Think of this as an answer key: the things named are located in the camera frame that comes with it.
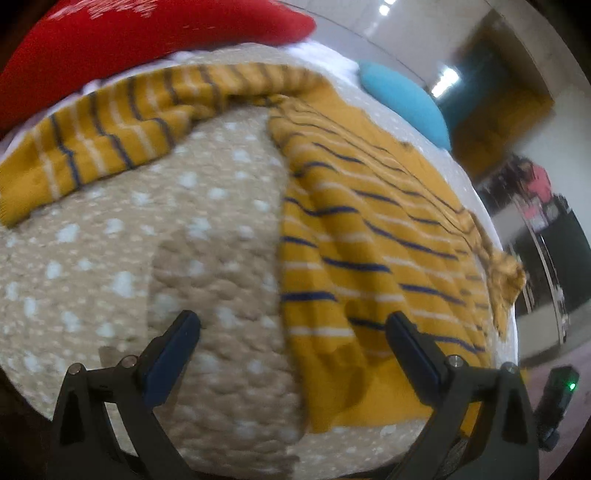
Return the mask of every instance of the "white wall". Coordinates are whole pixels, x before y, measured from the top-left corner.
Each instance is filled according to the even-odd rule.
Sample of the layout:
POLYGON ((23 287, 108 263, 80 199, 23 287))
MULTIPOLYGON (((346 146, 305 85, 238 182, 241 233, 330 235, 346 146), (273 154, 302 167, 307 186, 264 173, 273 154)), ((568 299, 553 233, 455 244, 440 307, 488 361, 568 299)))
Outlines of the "white wall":
POLYGON ((546 169, 552 190, 566 197, 591 243, 591 98, 567 87, 554 114, 513 151, 546 169))

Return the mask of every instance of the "blue gripper pad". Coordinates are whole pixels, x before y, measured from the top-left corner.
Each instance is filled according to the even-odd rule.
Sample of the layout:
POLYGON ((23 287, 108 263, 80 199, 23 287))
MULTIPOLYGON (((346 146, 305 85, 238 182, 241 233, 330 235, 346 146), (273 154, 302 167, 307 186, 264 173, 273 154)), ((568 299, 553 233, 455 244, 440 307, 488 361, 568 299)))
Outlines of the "blue gripper pad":
POLYGON ((152 340, 164 345, 152 367, 142 378, 144 403, 148 408, 152 409, 166 401, 199 341, 200 330, 199 317, 189 310, 183 310, 161 337, 152 340))

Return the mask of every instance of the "yellow garment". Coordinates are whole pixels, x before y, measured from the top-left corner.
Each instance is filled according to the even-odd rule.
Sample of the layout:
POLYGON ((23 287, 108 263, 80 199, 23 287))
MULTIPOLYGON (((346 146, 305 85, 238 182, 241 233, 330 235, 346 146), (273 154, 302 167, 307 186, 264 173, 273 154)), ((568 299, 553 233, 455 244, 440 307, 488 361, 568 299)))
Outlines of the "yellow garment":
POLYGON ((282 313, 311 428, 427 417, 385 341, 387 316, 401 310, 446 355, 489 365, 490 305, 472 252, 487 270, 503 338, 524 273, 493 249, 427 160, 316 73, 180 66, 104 87, 42 120, 0 165, 0 220, 13 226, 36 207, 164 155, 194 122, 237 99, 270 107, 269 132, 289 160, 282 313))

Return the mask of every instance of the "bed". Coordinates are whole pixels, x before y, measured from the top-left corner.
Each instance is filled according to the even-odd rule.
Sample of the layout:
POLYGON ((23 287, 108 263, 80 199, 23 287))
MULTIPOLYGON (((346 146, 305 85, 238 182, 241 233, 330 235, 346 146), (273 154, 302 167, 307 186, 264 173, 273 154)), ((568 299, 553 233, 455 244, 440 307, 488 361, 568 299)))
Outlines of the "bed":
MULTIPOLYGON (((428 159, 501 248, 453 157, 362 91, 354 61, 314 41, 176 52, 97 80, 13 130, 0 143, 0 162, 43 116, 105 83, 179 64, 246 61, 306 66, 325 75, 346 102, 428 159)), ((379 466, 410 447, 424 420, 306 433, 277 299, 275 250, 287 170, 265 134, 266 121, 264 108, 233 109, 198 124, 169 155, 88 185, 14 229, 0 226, 0 366, 40 413, 51 417, 68 365, 100 368, 141 352, 174 312, 202 309, 213 292, 257 321, 239 320, 235 336, 203 335, 180 385, 157 411, 192 468, 238 478, 334 478, 379 466), (214 250, 213 260, 199 257, 205 243, 195 237, 214 250), (178 273, 187 258, 198 259, 190 268, 213 274, 196 285, 190 272, 178 273), (199 295, 189 287, 198 287, 199 295), (261 362, 268 366, 264 378, 257 371, 261 362), (251 366, 246 377, 236 370, 244 363, 251 366), (244 412, 252 420, 240 420, 244 412)), ((512 310, 506 341, 488 339, 497 366, 517 363, 512 310)), ((110 413, 120 444, 132 451, 116 411, 110 413)))

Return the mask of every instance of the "ceiling light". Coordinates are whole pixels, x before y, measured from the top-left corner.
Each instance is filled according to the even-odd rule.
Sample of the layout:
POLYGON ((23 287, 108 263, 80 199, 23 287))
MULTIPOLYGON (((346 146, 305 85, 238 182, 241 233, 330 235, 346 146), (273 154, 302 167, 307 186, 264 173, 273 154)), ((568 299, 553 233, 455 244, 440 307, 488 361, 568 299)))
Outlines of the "ceiling light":
POLYGON ((431 94, 435 98, 439 98, 443 95, 449 87, 456 84, 460 80, 460 76, 457 71, 450 67, 445 67, 439 76, 439 80, 431 89, 431 94))

